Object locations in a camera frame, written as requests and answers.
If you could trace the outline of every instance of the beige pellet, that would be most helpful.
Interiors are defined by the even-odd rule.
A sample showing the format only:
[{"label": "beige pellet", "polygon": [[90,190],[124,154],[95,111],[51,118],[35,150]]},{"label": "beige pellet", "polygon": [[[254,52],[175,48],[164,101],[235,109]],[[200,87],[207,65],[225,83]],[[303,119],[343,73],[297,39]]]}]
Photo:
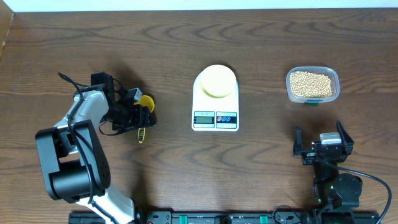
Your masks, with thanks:
[{"label": "beige pellet", "polygon": [[290,86],[296,96],[307,98],[331,97],[331,80],[328,76],[310,72],[293,72]]}]

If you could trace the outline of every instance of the brown wood surface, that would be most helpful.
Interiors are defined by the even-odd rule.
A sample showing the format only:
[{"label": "brown wood surface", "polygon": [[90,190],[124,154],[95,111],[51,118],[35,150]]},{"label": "brown wood surface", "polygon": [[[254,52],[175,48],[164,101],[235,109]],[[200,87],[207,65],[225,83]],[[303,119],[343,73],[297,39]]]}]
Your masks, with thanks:
[{"label": "brown wood surface", "polygon": [[[192,85],[208,65],[234,68],[240,130],[191,129]],[[287,72],[335,69],[331,103],[291,103]],[[106,71],[154,95],[157,127],[102,136],[113,183],[138,205],[204,211],[310,208],[313,169],[292,156],[295,125],[305,139],[335,130],[355,141],[343,167],[398,189],[398,9],[71,12],[15,16],[0,61],[0,222],[66,223],[79,205],[47,195],[34,136],[72,105],[76,82]],[[363,178],[359,210],[382,212],[385,188]],[[393,202],[384,223],[397,223]]]}]

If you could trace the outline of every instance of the yellow object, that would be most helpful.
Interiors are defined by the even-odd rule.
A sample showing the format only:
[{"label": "yellow object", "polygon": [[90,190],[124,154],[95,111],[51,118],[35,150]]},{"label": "yellow object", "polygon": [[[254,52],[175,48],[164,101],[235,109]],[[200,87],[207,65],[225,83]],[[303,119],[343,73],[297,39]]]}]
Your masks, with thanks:
[{"label": "yellow object", "polygon": [[154,112],[155,103],[154,103],[154,100],[150,96],[142,95],[141,99],[138,102],[134,103],[134,105],[137,105],[137,104],[142,105],[142,106],[147,106],[151,113]]},{"label": "yellow object", "polygon": [[200,86],[208,96],[223,98],[235,92],[236,77],[227,66],[212,65],[201,72]]},{"label": "yellow object", "polygon": [[138,142],[143,143],[145,138],[145,128],[138,129]]}]

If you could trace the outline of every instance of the scale control panel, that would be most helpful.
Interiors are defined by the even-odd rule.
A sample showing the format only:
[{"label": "scale control panel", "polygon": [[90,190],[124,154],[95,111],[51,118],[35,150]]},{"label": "scale control panel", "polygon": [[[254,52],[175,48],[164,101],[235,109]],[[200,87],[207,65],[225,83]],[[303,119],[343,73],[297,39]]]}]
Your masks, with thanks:
[{"label": "scale control panel", "polygon": [[237,129],[238,113],[224,111],[195,111],[193,115],[194,128]]}]

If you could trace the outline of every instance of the yellow cup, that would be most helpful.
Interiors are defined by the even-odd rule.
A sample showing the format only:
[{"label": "yellow cup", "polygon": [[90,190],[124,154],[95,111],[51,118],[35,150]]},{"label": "yellow cup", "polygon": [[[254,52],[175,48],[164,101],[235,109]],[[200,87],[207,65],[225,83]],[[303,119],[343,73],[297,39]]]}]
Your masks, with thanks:
[{"label": "yellow cup", "polygon": [[155,109],[155,102],[154,100],[147,95],[142,95],[141,99],[138,102],[135,102],[134,105],[142,105],[142,106],[147,106],[149,111],[152,113]]}]

